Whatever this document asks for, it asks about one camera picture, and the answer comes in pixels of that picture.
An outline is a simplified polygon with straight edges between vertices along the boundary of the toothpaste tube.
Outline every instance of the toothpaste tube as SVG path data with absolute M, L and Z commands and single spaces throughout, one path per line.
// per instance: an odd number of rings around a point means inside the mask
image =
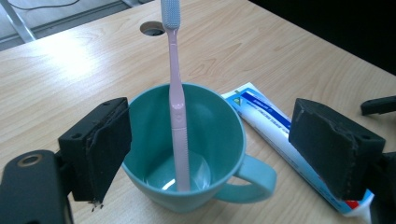
M 366 223 L 371 223 L 370 203 L 374 194 L 366 190 L 361 201 L 336 199 L 320 176 L 289 142 L 290 119 L 257 88 L 248 83 L 222 94 L 222 97 L 338 212 L 346 217 L 361 217 Z

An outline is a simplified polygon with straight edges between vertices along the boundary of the table hole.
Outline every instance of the table hole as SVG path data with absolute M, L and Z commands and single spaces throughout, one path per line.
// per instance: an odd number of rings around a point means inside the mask
M 159 21 L 146 21 L 140 26 L 140 32 L 144 35 L 158 36 L 163 35 L 165 30 L 163 29 L 163 23 Z

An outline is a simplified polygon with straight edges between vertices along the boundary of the teal cup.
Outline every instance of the teal cup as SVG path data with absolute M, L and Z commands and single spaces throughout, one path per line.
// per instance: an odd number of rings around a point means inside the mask
M 245 153 L 246 137 L 239 116 L 215 92 L 183 84 L 186 99 L 190 191 L 177 191 L 169 115 L 169 85 L 135 97 L 129 113 L 133 141 L 122 168 L 152 201 L 179 213 L 215 198 L 255 203 L 269 198 L 276 172 Z M 236 176 L 247 181 L 234 185 Z

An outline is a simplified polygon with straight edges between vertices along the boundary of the toothbrush head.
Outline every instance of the toothbrush head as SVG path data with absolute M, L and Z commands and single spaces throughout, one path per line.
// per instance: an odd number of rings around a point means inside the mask
M 180 27 L 180 3 L 178 0 L 161 0 L 163 28 L 176 30 Z

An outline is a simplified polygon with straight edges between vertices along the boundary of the pink toothbrush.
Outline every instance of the pink toothbrush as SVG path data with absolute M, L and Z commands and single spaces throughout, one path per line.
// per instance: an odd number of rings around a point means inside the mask
M 187 119 L 184 91 L 180 80 L 177 56 L 177 31 L 180 27 L 178 0 L 161 0 L 163 29 L 168 34 L 171 82 L 169 108 L 172 125 L 172 143 L 175 157 L 176 184 L 178 191 L 190 190 L 189 148 L 187 142 Z

